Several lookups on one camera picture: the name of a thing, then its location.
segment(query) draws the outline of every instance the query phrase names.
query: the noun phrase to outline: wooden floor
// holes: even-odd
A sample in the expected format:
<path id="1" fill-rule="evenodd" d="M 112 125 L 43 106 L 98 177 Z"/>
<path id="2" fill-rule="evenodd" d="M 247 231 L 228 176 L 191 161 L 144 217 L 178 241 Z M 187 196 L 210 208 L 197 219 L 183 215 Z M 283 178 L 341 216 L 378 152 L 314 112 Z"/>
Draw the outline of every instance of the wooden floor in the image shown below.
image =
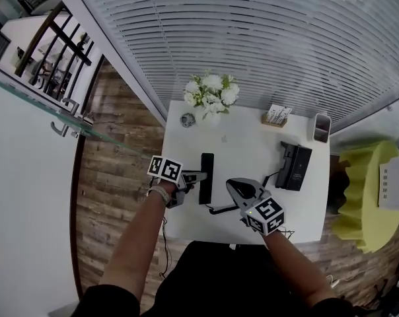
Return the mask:
<path id="1" fill-rule="evenodd" d="M 94 129 L 106 133 L 147 153 L 160 154 L 164 129 L 146 107 L 105 61 L 91 95 L 89 109 Z M 124 227 L 131 221 L 145 197 L 149 178 L 149 159 L 113 143 L 87 138 L 81 165 L 77 196 L 77 258 L 81 284 L 96 285 L 113 247 Z M 353 242 L 342 241 L 331 232 L 336 217 L 327 215 L 320 242 L 298 244 L 326 274 L 341 279 L 336 293 L 356 305 L 366 305 L 376 295 L 374 285 L 388 279 L 388 287 L 397 281 L 399 228 L 381 250 L 363 254 Z M 190 241 L 170 240 L 172 268 Z M 148 310 L 165 268 L 164 242 L 159 238 L 147 276 L 141 311 Z"/>

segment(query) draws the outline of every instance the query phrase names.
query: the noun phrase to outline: black shirt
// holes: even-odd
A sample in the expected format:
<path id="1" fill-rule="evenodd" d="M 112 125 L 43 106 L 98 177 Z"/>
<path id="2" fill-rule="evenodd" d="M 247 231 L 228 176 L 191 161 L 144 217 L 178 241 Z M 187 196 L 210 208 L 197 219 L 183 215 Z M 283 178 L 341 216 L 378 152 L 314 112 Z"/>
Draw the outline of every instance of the black shirt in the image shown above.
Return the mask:
<path id="1" fill-rule="evenodd" d="M 161 283 L 153 307 L 143 316 L 342 316 L 349 302 L 326 299 L 308 309 L 292 295 L 264 246 L 191 243 Z M 113 285 L 88 288 L 74 317 L 138 316 L 139 302 Z"/>

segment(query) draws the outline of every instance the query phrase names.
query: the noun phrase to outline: wristband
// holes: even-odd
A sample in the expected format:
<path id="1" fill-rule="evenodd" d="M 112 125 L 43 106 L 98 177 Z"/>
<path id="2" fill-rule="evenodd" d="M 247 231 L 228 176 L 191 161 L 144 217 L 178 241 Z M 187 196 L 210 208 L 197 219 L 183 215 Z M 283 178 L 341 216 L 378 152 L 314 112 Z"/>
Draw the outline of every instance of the wristband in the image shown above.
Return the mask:
<path id="1" fill-rule="evenodd" d="M 159 193 L 161 195 L 161 197 L 163 198 L 164 204 L 167 205 L 168 202 L 170 202 L 170 196 L 169 194 L 166 192 L 166 190 L 164 190 L 162 187 L 160 186 L 153 186 L 151 188 L 148 189 L 147 194 L 151 193 L 152 191 L 155 191 L 157 193 Z"/>

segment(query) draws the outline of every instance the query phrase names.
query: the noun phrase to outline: hand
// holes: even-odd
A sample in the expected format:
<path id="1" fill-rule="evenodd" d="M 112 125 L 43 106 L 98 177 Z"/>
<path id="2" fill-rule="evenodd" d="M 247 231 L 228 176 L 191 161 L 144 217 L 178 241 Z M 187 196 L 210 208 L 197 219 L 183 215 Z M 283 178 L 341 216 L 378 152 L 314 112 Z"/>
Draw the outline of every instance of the hand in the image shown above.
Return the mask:
<path id="1" fill-rule="evenodd" d="M 174 192 L 177 187 L 175 183 L 166 181 L 166 180 L 161 180 L 160 183 L 158 184 L 160 187 L 162 187 L 164 190 L 166 190 L 166 192 L 169 195 L 172 195 L 172 192 Z"/>

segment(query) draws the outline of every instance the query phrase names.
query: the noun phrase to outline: white desk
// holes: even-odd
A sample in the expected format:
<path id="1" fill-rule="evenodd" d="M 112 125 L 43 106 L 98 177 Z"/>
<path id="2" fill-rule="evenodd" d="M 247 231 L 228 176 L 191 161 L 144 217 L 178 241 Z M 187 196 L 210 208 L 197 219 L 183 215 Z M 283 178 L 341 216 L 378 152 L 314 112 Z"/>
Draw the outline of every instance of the white desk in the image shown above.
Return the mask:
<path id="1" fill-rule="evenodd" d="M 194 125 L 183 128 L 179 118 L 194 109 L 183 101 L 172 101 L 168 112 L 162 155 L 184 164 L 185 170 L 201 170 L 201 154 L 214 154 L 212 207 L 233 203 L 226 180 L 243 177 L 262 182 L 279 171 L 283 149 L 280 141 L 312 149 L 307 173 L 299 192 L 276 189 L 277 175 L 267 189 L 286 210 L 287 230 L 294 230 L 294 243 L 320 240 L 329 182 L 329 143 L 307 139 L 311 119 L 290 115 L 284 128 L 261 124 L 262 110 L 233 106 L 222 114 L 214 129 Z M 263 244 L 261 236 L 240 222 L 238 210 L 211 215 L 198 204 L 200 187 L 190 191 L 183 205 L 167 209 L 166 235 L 184 240 L 229 244 Z"/>

